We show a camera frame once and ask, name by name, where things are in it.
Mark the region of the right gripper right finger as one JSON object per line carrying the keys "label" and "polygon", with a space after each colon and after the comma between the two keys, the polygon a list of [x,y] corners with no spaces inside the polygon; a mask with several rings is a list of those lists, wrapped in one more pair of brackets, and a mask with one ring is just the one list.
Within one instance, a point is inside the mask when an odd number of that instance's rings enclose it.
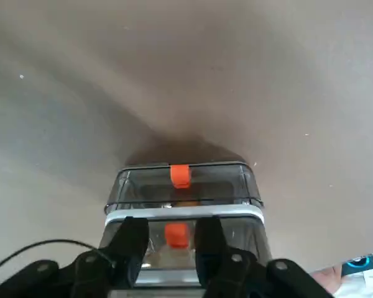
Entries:
{"label": "right gripper right finger", "polygon": [[255,254],[227,244],[218,217],[198,219],[195,266],[203,297],[331,297],[288,259],[260,264]]}

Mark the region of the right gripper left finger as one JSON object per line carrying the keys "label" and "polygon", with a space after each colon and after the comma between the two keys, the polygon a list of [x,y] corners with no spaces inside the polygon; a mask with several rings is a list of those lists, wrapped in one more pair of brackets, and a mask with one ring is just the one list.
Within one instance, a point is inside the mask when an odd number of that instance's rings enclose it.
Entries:
{"label": "right gripper left finger", "polygon": [[0,268],[47,243],[74,244],[86,251],[65,267],[53,260],[30,263],[0,284],[0,297],[107,297],[113,290],[132,288],[149,244],[149,221],[127,217],[103,248],[69,239],[33,243],[0,261]]}

